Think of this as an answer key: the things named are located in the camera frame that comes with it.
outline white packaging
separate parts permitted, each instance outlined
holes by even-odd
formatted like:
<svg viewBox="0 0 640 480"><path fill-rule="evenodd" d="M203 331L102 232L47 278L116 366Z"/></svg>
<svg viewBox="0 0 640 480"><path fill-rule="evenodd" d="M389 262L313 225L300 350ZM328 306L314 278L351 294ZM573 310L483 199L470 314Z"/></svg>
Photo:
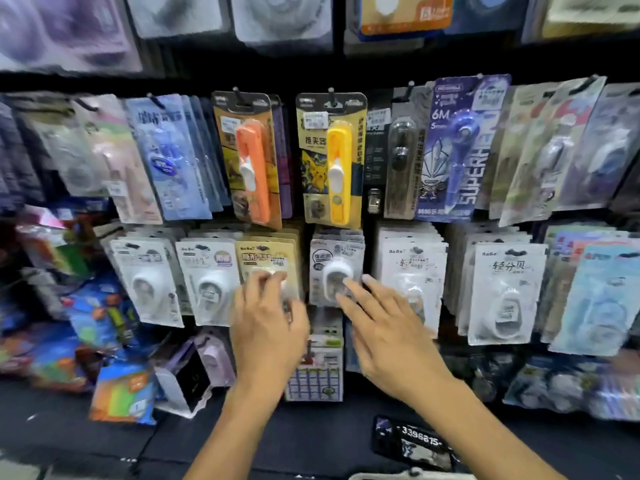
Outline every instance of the white packaging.
<svg viewBox="0 0 640 480"><path fill-rule="evenodd" d="M176 243L196 325L230 325L235 289L240 286L235 243L201 239Z"/></svg>
<svg viewBox="0 0 640 480"><path fill-rule="evenodd" d="M546 244L476 244L469 345L531 341L546 260Z"/></svg>
<svg viewBox="0 0 640 480"><path fill-rule="evenodd" d="M184 328L164 242L121 237L111 249L140 321Z"/></svg>

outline barcode sticker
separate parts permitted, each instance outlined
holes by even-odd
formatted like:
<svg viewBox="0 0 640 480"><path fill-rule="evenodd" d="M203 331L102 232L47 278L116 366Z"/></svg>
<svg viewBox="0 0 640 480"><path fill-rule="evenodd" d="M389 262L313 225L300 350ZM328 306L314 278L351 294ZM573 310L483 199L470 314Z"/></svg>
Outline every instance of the barcode sticker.
<svg viewBox="0 0 640 480"><path fill-rule="evenodd" d="M109 195L112 197L127 197L129 195L127 184L122 180L106 180L104 186L107 187Z"/></svg>
<svg viewBox="0 0 640 480"><path fill-rule="evenodd" d="M306 112L304 126L306 130L325 130L329 128L329 113L326 111Z"/></svg>
<svg viewBox="0 0 640 480"><path fill-rule="evenodd" d="M391 122L391 108L374 109L367 113L367 129L388 125Z"/></svg>
<svg viewBox="0 0 640 480"><path fill-rule="evenodd" d="M236 134L236 128L242 124L242 120L238 118L229 118L228 116L220 116L220 127L222 133Z"/></svg>

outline colorful packaging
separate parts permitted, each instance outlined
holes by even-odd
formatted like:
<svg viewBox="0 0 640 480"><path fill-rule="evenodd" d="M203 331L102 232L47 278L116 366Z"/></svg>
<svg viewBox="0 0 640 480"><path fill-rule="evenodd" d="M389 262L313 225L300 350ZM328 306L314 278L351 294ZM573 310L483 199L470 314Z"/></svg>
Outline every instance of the colorful packaging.
<svg viewBox="0 0 640 480"><path fill-rule="evenodd" d="M127 99L126 104L164 218L168 221L210 219L209 202L182 98L174 94L154 99Z"/></svg>
<svg viewBox="0 0 640 480"><path fill-rule="evenodd" d="M640 84L602 90L560 193L557 210L606 207L640 148Z"/></svg>
<svg viewBox="0 0 640 480"><path fill-rule="evenodd" d="M640 311L640 251L624 244L590 244L584 249L560 332L549 350L613 356Z"/></svg>
<svg viewBox="0 0 640 480"><path fill-rule="evenodd" d="M509 120L498 151L489 204L490 219L500 219L529 129L539 117L547 101L555 94L557 85L556 82L545 82L516 88Z"/></svg>
<svg viewBox="0 0 640 480"><path fill-rule="evenodd" d="M240 286L234 242L180 241L176 249L196 325L229 326L234 291Z"/></svg>
<svg viewBox="0 0 640 480"><path fill-rule="evenodd" d="M471 218L510 82L510 75L436 81L417 220Z"/></svg>
<svg viewBox="0 0 640 480"><path fill-rule="evenodd" d="M366 97L361 93L299 94L296 112L305 220L359 229Z"/></svg>
<svg viewBox="0 0 640 480"><path fill-rule="evenodd" d="M114 359L98 375L89 419L153 426L156 378L148 366Z"/></svg>
<svg viewBox="0 0 640 480"><path fill-rule="evenodd" d="M239 91L213 96L236 217L282 229L271 100Z"/></svg>
<svg viewBox="0 0 640 480"><path fill-rule="evenodd" d="M114 95L82 97L74 110L94 158L109 169L105 186L124 224L162 224L156 195L122 103Z"/></svg>
<svg viewBox="0 0 640 480"><path fill-rule="evenodd" d="M533 122L500 217L500 226L549 218L606 78L562 82Z"/></svg>

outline product packaging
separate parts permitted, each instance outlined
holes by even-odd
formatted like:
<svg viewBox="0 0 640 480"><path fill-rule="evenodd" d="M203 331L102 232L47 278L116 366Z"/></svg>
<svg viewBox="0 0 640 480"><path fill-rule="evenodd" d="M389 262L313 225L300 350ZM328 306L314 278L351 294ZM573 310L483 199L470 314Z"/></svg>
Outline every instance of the product packaging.
<svg viewBox="0 0 640 480"><path fill-rule="evenodd" d="M281 229L271 100L260 93L216 91L214 113L236 217Z"/></svg>
<svg viewBox="0 0 640 480"><path fill-rule="evenodd" d="M510 75L436 81L417 220L471 218L510 83Z"/></svg>
<svg viewBox="0 0 640 480"><path fill-rule="evenodd" d="M557 210L606 207L640 148L640 84L608 84L593 108Z"/></svg>
<svg viewBox="0 0 640 480"><path fill-rule="evenodd" d="M640 248L585 247L567 298L560 332L549 350L613 356L640 311Z"/></svg>
<svg viewBox="0 0 640 480"><path fill-rule="evenodd" d="M342 402L344 366L342 313L308 306L311 334L307 353L289 378L287 401Z"/></svg>
<svg viewBox="0 0 640 480"><path fill-rule="evenodd" d="M531 341L547 250L544 244L476 244L469 345Z"/></svg>
<svg viewBox="0 0 640 480"><path fill-rule="evenodd" d="M240 286L231 239L176 243L196 325L229 326L234 291Z"/></svg>
<svg viewBox="0 0 640 480"><path fill-rule="evenodd" d="M489 204L490 219L500 219L529 130L545 104L555 94L557 85L556 82L544 82L516 88L498 151Z"/></svg>
<svg viewBox="0 0 640 480"><path fill-rule="evenodd" d="M605 77L562 82L532 123L509 187L500 226L546 220L559 193Z"/></svg>
<svg viewBox="0 0 640 480"><path fill-rule="evenodd" d="M111 241L111 249L140 321L183 328L165 243L122 237Z"/></svg>
<svg viewBox="0 0 640 480"><path fill-rule="evenodd" d="M411 220L415 215L432 97L433 82L394 89L386 148L386 218Z"/></svg>
<svg viewBox="0 0 640 480"><path fill-rule="evenodd" d="M309 303L316 306L338 306L335 295L350 295L343 281L362 279L364 237L351 239L347 234L320 234L310 244Z"/></svg>
<svg viewBox="0 0 640 480"><path fill-rule="evenodd" d="M366 97L361 93L299 94L296 111L305 220L359 229Z"/></svg>
<svg viewBox="0 0 640 480"><path fill-rule="evenodd" d="M148 366L113 359L98 375L89 419L153 426L157 384Z"/></svg>
<svg viewBox="0 0 640 480"><path fill-rule="evenodd" d="M177 95L127 99L136 140L149 168L164 218L210 219L209 202Z"/></svg>
<svg viewBox="0 0 640 480"><path fill-rule="evenodd" d="M122 103L114 95L73 101L94 158L108 167L105 186L124 224L162 224L162 215Z"/></svg>

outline hand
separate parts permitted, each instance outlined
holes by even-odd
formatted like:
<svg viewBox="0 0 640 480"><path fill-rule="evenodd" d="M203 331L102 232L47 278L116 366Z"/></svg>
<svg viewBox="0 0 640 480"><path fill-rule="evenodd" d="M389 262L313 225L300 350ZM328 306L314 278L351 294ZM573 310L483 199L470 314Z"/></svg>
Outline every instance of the hand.
<svg viewBox="0 0 640 480"><path fill-rule="evenodd" d="M415 409L425 387L453 380L431 336L406 298L365 274L371 293L353 280L344 284L360 304L336 298L353 323L353 346L364 375L388 395Z"/></svg>
<svg viewBox="0 0 640 480"><path fill-rule="evenodd" d="M244 390L280 399L289 377L307 351L307 307L291 301L291 323L282 309L281 283L287 274L254 272L236 289L231 343L237 382Z"/></svg>

